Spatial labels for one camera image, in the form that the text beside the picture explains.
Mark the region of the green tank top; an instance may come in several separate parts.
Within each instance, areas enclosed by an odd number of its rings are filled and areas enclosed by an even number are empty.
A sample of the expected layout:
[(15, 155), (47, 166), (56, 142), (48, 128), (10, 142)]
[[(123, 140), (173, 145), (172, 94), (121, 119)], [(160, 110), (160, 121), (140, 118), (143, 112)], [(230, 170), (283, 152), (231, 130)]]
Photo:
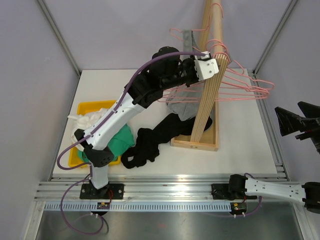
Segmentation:
[[(71, 142), (74, 144), (77, 142), (76, 136), (73, 133), (71, 135)], [(134, 136), (132, 134), (131, 128), (125, 124), (117, 134), (115, 134), (110, 142), (108, 143), (108, 147), (114, 155), (114, 159), (110, 162), (110, 165), (118, 165), (120, 164), (120, 157), (126, 150), (132, 147), (135, 144)], [(89, 160), (84, 153), (84, 147), (81, 145), (77, 145), (77, 155), (78, 157), (85, 163), (88, 163)]]

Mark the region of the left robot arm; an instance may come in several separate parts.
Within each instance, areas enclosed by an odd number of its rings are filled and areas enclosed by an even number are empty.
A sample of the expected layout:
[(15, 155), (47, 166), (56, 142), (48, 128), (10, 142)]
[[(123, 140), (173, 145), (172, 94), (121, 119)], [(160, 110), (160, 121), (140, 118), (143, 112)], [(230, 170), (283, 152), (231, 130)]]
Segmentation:
[(88, 158), (89, 181), (81, 199), (102, 199), (110, 196), (109, 163), (116, 157), (111, 140), (136, 115), (161, 99), (164, 91), (178, 86), (190, 86), (199, 81), (195, 61), (197, 53), (180, 52), (165, 46), (131, 77), (115, 104), (87, 129), (77, 128), (75, 139)]

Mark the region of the white tank top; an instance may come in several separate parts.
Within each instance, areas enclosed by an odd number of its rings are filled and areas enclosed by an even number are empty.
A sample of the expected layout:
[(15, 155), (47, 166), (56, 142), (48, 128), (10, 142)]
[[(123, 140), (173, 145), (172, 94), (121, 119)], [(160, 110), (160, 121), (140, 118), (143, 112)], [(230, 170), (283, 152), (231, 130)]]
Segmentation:
[(82, 114), (70, 114), (67, 116), (69, 120), (71, 120), (72, 123), (72, 131), (71, 131), (71, 142), (74, 144), (78, 140), (75, 136), (75, 131), (80, 130), (86, 130), (90, 127), (92, 127), (106, 112), (107, 108), (101, 108), (98, 111), (92, 111), (88, 112), (84, 115)]

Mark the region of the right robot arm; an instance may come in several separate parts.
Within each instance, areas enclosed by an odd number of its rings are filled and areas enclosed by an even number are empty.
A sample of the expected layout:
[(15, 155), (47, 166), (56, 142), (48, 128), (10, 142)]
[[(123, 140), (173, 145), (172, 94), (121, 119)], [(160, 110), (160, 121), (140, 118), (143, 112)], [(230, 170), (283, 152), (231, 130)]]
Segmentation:
[[(276, 107), (275, 113), (278, 120), (281, 136), (287, 136), (296, 132), (297, 140), (311, 139), (317, 152), (320, 151), (320, 107), (311, 103), (300, 101), (297, 103), (303, 116), (288, 111), (282, 107)], [(233, 215), (246, 215), (242, 210), (247, 209), (246, 201), (262, 198), (273, 198), (297, 203), (315, 214), (320, 213), (320, 183), (306, 182), (305, 184), (281, 184), (258, 180), (245, 173), (232, 174), (228, 183), (216, 183), (211, 185), (211, 195), (214, 200), (241, 201), (231, 206)]]

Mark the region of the grey tank top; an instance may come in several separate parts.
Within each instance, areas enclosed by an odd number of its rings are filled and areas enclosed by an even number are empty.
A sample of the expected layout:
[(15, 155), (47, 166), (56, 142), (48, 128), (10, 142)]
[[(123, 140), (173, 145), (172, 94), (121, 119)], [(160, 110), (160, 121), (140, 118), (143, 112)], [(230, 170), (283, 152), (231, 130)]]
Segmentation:
[[(183, 50), (191, 50), (192, 47), (193, 52), (200, 52), (191, 29), (182, 31), (182, 42)], [(198, 113), (203, 90), (203, 83), (193, 84), (190, 87), (180, 86), (171, 90), (166, 105), (181, 121), (192, 119)]]

